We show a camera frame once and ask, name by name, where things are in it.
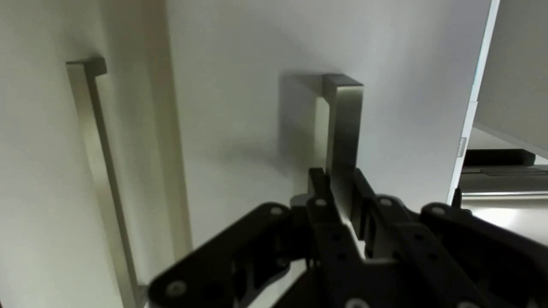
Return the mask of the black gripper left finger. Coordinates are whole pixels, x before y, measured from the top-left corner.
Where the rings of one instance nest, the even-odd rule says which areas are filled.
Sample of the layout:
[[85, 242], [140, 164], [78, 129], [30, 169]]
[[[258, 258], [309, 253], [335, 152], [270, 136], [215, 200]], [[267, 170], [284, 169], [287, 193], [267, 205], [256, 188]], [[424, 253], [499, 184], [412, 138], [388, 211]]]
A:
[[255, 206], [159, 273], [147, 297], [152, 308], [248, 308], [296, 259], [306, 268], [272, 308], [347, 308], [364, 297], [359, 254], [318, 167], [301, 203]]

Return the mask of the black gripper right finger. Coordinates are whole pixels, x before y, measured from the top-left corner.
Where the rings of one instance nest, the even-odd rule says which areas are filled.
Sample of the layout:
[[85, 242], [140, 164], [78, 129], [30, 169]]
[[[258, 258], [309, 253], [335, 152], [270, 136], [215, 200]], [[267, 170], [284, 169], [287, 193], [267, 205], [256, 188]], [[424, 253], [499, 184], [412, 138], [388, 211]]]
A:
[[356, 170], [350, 220], [364, 254], [407, 266], [429, 308], [548, 308], [548, 246], [467, 208], [429, 201], [412, 211]]

